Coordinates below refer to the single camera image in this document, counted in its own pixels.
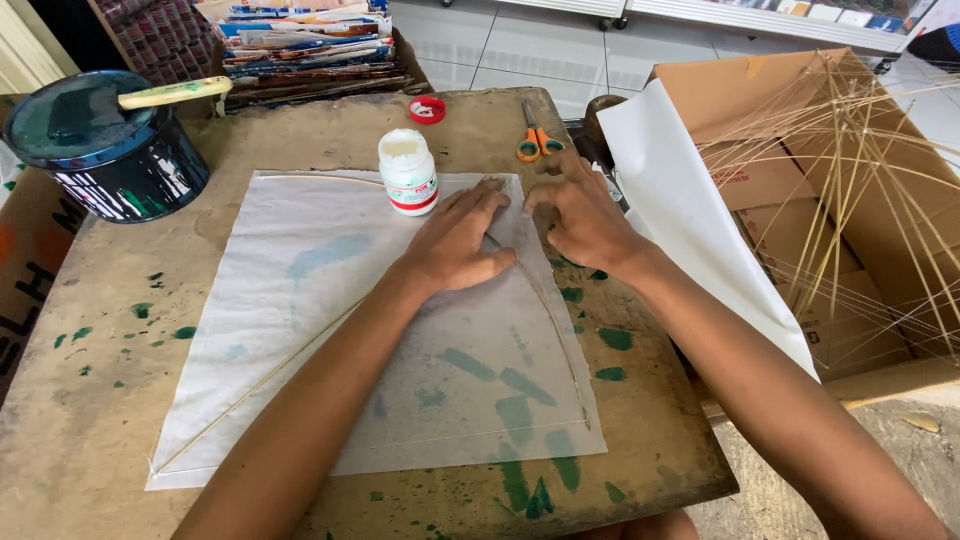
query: glue jar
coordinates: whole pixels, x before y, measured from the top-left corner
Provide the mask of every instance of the glue jar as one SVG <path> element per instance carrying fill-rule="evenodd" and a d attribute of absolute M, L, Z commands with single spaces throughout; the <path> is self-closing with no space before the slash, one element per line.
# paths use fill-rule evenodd
<path fill-rule="evenodd" d="M 394 209 L 424 215 L 437 205 L 437 171 L 426 139 L 417 130 L 393 130 L 380 138 L 380 177 Z"/>

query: person's left hand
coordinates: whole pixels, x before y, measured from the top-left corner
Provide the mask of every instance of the person's left hand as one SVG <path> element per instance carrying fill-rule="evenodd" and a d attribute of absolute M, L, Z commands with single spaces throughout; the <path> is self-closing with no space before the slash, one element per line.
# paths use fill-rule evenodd
<path fill-rule="evenodd" d="M 433 210 L 401 257 L 431 283 L 434 292 L 485 282 L 516 263 L 514 248 L 483 252 L 483 234 L 498 207 L 510 205 L 502 179 L 485 176 L 475 187 L 450 195 Z"/>

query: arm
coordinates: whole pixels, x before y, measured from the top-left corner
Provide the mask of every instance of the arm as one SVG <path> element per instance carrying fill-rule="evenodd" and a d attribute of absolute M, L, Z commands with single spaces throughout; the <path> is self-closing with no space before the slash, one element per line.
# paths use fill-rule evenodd
<path fill-rule="evenodd" d="M 821 385 L 635 233 L 584 160 L 567 152 L 551 158 L 548 166 L 559 166 L 566 182 L 535 187 L 524 210 L 554 205 L 561 223 L 548 241 L 636 291 L 733 424 L 831 537 L 946 538 L 909 480 Z"/>
<path fill-rule="evenodd" d="M 417 309 L 441 289 L 484 282 L 514 264 L 512 248 L 480 251 L 493 213 L 510 204 L 501 185 L 482 181 L 434 209 L 406 254 L 247 428 L 174 540 L 267 540 L 293 532 Z"/>

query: white paper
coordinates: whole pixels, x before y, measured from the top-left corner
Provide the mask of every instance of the white paper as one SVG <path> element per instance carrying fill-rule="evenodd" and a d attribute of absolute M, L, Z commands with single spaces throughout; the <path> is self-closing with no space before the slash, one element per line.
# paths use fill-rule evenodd
<path fill-rule="evenodd" d="M 251 180 L 160 434 L 148 490 L 205 485 L 336 327 L 267 377 L 271 371 L 370 291 L 426 219 L 394 211 L 382 187 L 321 174 L 377 179 L 334 171 L 257 173 Z M 498 212 L 490 235 L 517 249 L 533 282 L 514 267 L 431 298 L 332 474 L 606 451 L 586 360 L 533 222 L 521 214 L 519 179 L 501 176 L 510 178 L 504 191 L 513 203 Z M 441 197 L 480 177 L 439 175 Z M 485 249 L 495 247 L 487 240 Z M 541 391 L 518 383 L 520 374 Z"/>
<path fill-rule="evenodd" d="M 663 83 L 597 118 L 634 229 L 820 380 L 803 331 L 740 237 Z"/>

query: wooden table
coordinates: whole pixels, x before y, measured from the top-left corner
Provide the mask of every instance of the wooden table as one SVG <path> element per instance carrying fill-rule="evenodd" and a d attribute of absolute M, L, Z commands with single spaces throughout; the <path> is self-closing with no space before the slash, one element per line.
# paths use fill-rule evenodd
<path fill-rule="evenodd" d="M 545 130 L 570 144 L 543 89 L 442 96 L 446 119 L 420 128 L 441 172 L 516 172 L 529 188 L 536 174 L 515 156 L 523 96 Z M 200 492 L 143 491 L 190 347 L 173 334 L 200 321 L 252 171 L 376 169 L 377 140 L 417 127 L 409 99 L 379 94 L 187 123 L 213 171 L 195 202 L 151 223 L 86 222 L 0 411 L 0 537 L 169 537 Z M 547 226 L 539 216 L 538 229 Z M 590 371 L 625 376 L 613 369 L 591 382 L 610 451 L 333 478 L 296 538 L 545 538 L 737 489 L 660 325 L 624 285 L 591 278 L 592 269 L 544 246 L 557 285 L 583 289 L 567 306 L 584 329 Z M 149 316 L 138 318 L 136 305 Z M 539 479 L 549 503 L 528 511 Z"/>

